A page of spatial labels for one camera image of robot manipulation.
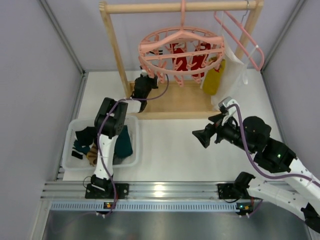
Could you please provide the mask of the yellow sock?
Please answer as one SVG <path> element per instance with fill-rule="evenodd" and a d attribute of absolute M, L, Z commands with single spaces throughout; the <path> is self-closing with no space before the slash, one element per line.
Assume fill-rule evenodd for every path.
<path fill-rule="evenodd" d="M 218 68 L 212 68 L 206 73 L 202 85 L 202 90 L 205 94 L 210 96 L 217 94 L 225 67 L 226 60 L 222 59 Z"/>

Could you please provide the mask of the red sock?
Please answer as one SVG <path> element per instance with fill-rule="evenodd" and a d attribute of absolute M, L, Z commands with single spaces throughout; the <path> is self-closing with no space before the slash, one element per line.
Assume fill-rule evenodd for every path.
<path fill-rule="evenodd" d="M 210 50 L 211 49 L 211 44 L 210 43 L 206 43 L 206 42 L 201 42 L 198 45 L 194 46 L 195 52 L 198 51 L 205 51 L 205 50 Z M 207 55 L 205 54 L 200 54 L 200 55 L 194 55 L 192 57 L 192 62 L 191 62 L 191 71 L 197 70 L 197 69 L 202 69 L 202 63 L 204 60 L 206 60 L 208 58 Z M 197 82 L 200 83 L 201 82 L 201 78 L 204 76 L 204 72 L 201 73 L 197 73 L 197 74 L 193 74 L 192 78 Z"/>
<path fill-rule="evenodd" d="M 183 54 L 188 51 L 186 43 L 171 43 L 170 44 L 171 50 L 173 54 Z M 188 71 L 187 68 L 187 57 L 182 56 L 178 58 L 172 58 L 172 64 L 173 64 L 173 69 L 177 72 L 180 71 Z"/>

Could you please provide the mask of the pink round clip hanger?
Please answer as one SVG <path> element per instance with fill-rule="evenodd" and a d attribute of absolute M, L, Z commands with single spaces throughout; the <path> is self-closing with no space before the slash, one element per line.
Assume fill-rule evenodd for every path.
<path fill-rule="evenodd" d="M 164 83 L 166 76 L 171 76 L 179 86 L 184 86 L 185 78 L 192 75 L 218 68 L 225 55 L 225 40 L 209 30 L 185 25 L 186 2 L 181 1 L 180 25 L 178 27 L 167 27 L 148 34 L 142 39 L 138 46 L 140 65 L 148 72 L 150 77 L 157 76 Z M 211 44 L 211 49 L 195 51 L 195 46 L 200 43 Z M 173 54 L 170 44 L 186 43 L 187 52 Z M 196 55 L 207 55 L 202 62 L 202 68 L 191 70 L 192 58 Z M 186 57 L 188 71 L 176 71 L 172 58 Z"/>

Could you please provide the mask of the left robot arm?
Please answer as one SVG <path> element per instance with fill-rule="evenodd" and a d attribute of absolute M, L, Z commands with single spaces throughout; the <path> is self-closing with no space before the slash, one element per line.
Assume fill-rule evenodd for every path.
<path fill-rule="evenodd" d="M 113 180 L 113 160 L 118 137 L 125 128 L 125 119 L 130 102 L 137 102 L 136 112 L 145 109 L 151 90 L 158 88 L 158 77 L 140 74 L 134 81 L 129 98 L 118 101 L 104 98 L 94 120 L 97 130 L 97 162 L 90 183 L 86 186 L 86 199 L 111 199 L 117 197 L 117 187 Z"/>

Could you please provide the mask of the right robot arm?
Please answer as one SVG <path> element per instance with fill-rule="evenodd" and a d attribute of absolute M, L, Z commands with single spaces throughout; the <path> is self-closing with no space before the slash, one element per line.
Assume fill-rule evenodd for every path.
<path fill-rule="evenodd" d="M 238 199 L 258 198 L 273 203 L 300 218 L 309 228 L 320 231 L 320 181 L 284 143 L 270 137 L 271 127 L 257 117 L 250 116 L 238 124 L 234 117 L 222 123 L 223 114 L 209 118 L 210 123 L 192 134 L 207 148 L 211 137 L 215 143 L 225 140 L 245 150 L 253 166 L 264 178 L 283 180 L 295 191 L 280 189 L 242 171 L 233 183 Z"/>

